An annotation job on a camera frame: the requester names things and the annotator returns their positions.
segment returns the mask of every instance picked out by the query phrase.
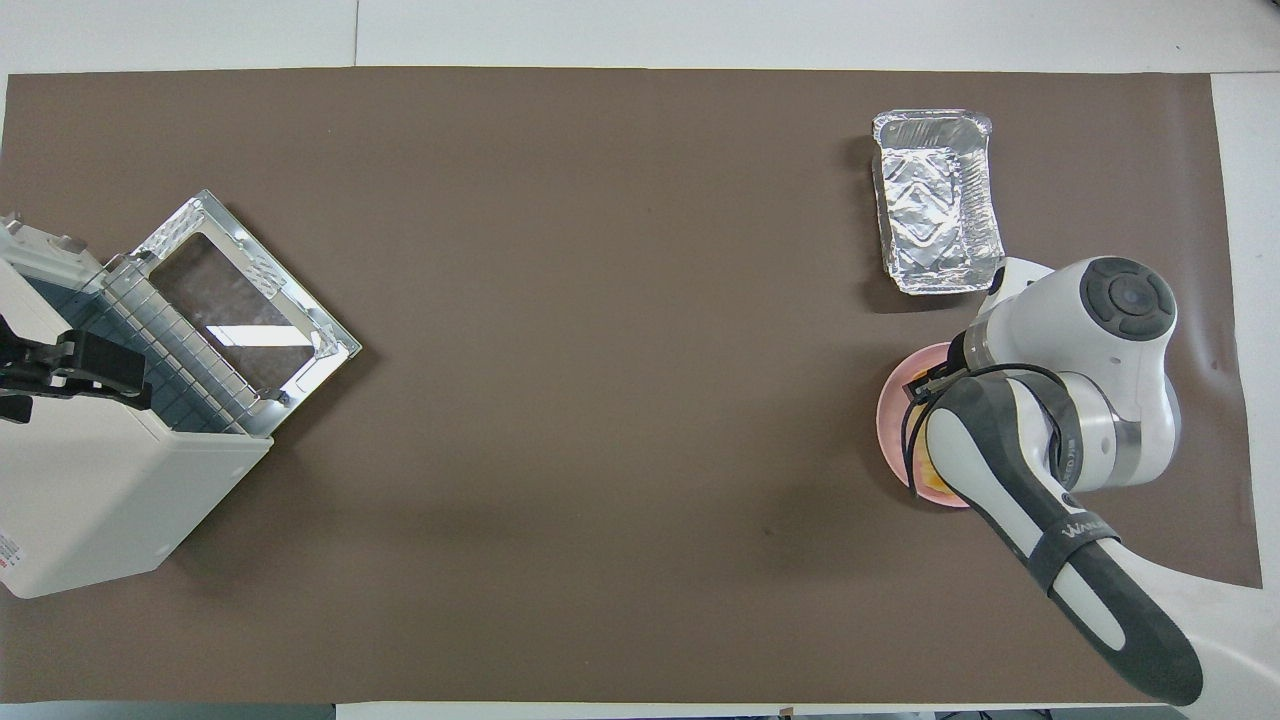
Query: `black band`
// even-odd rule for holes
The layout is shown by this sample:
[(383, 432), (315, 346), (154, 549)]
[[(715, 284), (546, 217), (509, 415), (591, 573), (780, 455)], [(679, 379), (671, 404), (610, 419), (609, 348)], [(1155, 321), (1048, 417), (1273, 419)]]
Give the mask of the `black band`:
[(1084, 459), (1084, 433), (1080, 430), (1080, 414), (1075, 409), (1075, 401), (1065, 387), (1044, 375), (1024, 373), (1012, 379), (1032, 391), (1041, 410), (1053, 420), (1048, 452), (1050, 475), (1064, 488), (1075, 488), (1075, 483), (1080, 482)]
[(1088, 510), (1071, 512), (1044, 528), (1044, 534), (1041, 536), (1036, 548), (1027, 559), (1027, 570), (1030, 571), (1036, 584), (1044, 591), (1044, 594), (1048, 594), (1053, 580), (1057, 579), (1062, 565), (1066, 565), (1071, 555), (1102, 538), (1120, 539), (1120, 536), (1094, 512)]

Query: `pink plate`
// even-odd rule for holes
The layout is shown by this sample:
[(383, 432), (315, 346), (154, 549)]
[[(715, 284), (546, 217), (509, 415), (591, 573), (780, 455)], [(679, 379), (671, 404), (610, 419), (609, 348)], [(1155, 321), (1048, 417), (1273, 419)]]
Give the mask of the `pink plate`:
[[(916, 375), (947, 359), (947, 345), (940, 342), (916, 350), (902, 360), (897, 368), (890, 373), (881, 389), (879, 402), (876, 404), (876, 436), (881, 441), (881, 452), (890, 469), (897, 479), (906, 484), (906, 468), (902, 465), (902, 414), (906, 413), (908, 398), (902, 386), (915, 379)], [(920, 497), (947, 507), (969, 507), (969, 503), (950, 492), (936, 491), (924, 484), (920, 469), (920, 441), (915, 445), (915, 488)]]

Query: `black cable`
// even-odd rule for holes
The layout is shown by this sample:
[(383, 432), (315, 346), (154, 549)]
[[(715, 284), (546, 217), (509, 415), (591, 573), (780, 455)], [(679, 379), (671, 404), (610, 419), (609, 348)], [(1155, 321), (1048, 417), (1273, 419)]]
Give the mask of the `black cable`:
[[(1037, 373), (1044, 375), (1053, 384), (1066, 389), (1066, 383), (1059, 377), (1057, 373), (1050, 370), (1048, 368), (1042, 368), (1039, 365), (1030, 365), (1027, 363), (1002, 363), (998, 365), (989, 365), (978, 370), (970, 370), (968, 377), (977, 378), (979, 375), (987, 375), (989, 373), (1001, 373), (1007, 370), (1025, 370), (1028, 373)], [(915, 425), (911, 427), (911, 434), (908, 437), (906, 427), (910, 424), (911, 410), (920, 405), (918, 401), (913, 400), (910, 405), (906, 406), (906, 413), (902, 415), (902, 466), (906, 469), (906, 487), (911, 491), (911, 497), (919, 497), (919, 491), (915, 487), (915, 441), (920, 434), (920, 429), (924, 427), (924, 420), (928, 419), (929, 414), (933, 413), (934, 406), (942, 400), (942, 396), (947, 393), (955, 383), (948, 384), (940, 389), (937, 393), (929, 396), (928, 401), (924, 402), (924, 409), (920, 410), (919, 416), (915, 419)], [(1050, 423), (1053, 424), (1055, 434), (1059, 432), (1057, 420), (1050, 416)]]
[[(963, 711), (963, 710), (957, 711), (957, 712), (947, 712), (942, 717), (938, 717), (938, 720), (951, 720), (952, 717), (957, 717), (957, 716), (963, 715), (964, 712), (965, 711)], [(991, 716), (991, 714), (987, 712), (986, 710), (975, 710), (974, 712), (978, 714), (979, 719), (995, 720)], [(1048, 720), (1053, 720), (1053, 711), (1052, 710), (1032, 710), (1032, 712), (1034, 712), (1036, 715), (1039, 715), (1041, 717), (1047, 717)]]

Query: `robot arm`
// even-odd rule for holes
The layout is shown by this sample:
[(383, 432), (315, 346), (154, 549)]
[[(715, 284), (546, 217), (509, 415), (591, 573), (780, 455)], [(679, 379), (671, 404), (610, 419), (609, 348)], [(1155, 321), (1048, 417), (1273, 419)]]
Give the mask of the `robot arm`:
[[(927, 420), (929, 457), (1135, 688), (1184, 706), (1193, 717), (1263, 716), (1280, 706), (1275, 603), (1258, 591), (1138, 557), (1071, 492), (1153, 479), (1176, 438), (1175, 404), (1164, 380), (1172, 313), (1162, 329), (1139, 323), (1144, 334), (1155, 333), (1146, 340), (1120, 332), (1119, 320), (1135, 315), (1112, 315), (1112, 332), (1084, 306), (1096, 263), (1046, 275), (984, 307), (957, 340), (968, 368)], [(1146, 268), (1128, 260), (1103, 266), (1137, 268), (1130, 274), (1155, 295)], [(1125, 278), (1120, 287), (1133, 283)], [(1057, 318), (1046, 315), (1047, 307)], [(1144, 302), (1129, 307), (1147, 309)], [(1025, 322), (1036, 316), (1039, 323)], [(974, 374), (1005, 363), (1052, 372)]]

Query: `table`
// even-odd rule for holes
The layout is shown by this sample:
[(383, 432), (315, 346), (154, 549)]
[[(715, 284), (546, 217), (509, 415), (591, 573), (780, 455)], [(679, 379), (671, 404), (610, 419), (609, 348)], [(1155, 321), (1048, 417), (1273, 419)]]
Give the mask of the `table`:
[[(1280, 179), (1280, 145), (1263, 128), (1280, 115), (1280, 14), (1265, 3), (1199, 10), (1167, 4), (1123, 9), (1105, 3), (1070, 9), (986, 3), (950, 9), (938, 3), (896, 4), (892, 10), (840, 4), (759, 4), (744, 12), (730, 3), (690, 10), (672, 3), (634, 8), (625, 3), (570, 8), (497, 3), (470, 6), (438, 3), (404, 8), (362, 0), (323, 9), (302, 3), (260, 9), (250, 3), (214, 3), (200, 9), (134, 5), (125, 12), (92, 5), (0, 9), (8, 72), (92, 69), (188, 69), (349, 64), (515, 64), (644, 67), (805, 67), (996, 70), (1221, 72), (1213, 79), (1231, 240), (1233, 279), (1242, 375), (1251, 397), (1262, 383), (1276, 341), (1266, 318), (1249, 307), (1276, 300), (1265, 270), (1277, 258), (1267, 231), (1277, 211), (1265, 188)], [(928, 14), (933, 29), (909, 24)], [(82, 27), (84, 33), (68, 32)], [(895, 28), (927, 33), (941, 51), (922, 54), (893, 41)], [(1001, 44), (996, 38), (1016, 38)], [(120, 42), (131, 38), (132, 42)], [(1263, 74), (1235, 74), (1236, 72)], [(1280, 413), (1249, 404), (1253, 438), (1276, 437)], [(1252, 465), (1280, 460), (1254, 442)], [(1280, 510), (1280, 492), (1254, 488), (1265, 583), (1280, 573), (1280, 528), (1266, 519)], [(787, 702), (794, 698), (780, 698)], [(458, 707), (392, 707), (426, 716)], [(470, 706), (508, 716), (631, 716), (774, 712), (778, 706), (516, 707)], [(890, 710), (809, 707), (797, 712)], [(378, 706), (343, 708), (343, 716), (372, 717)]]

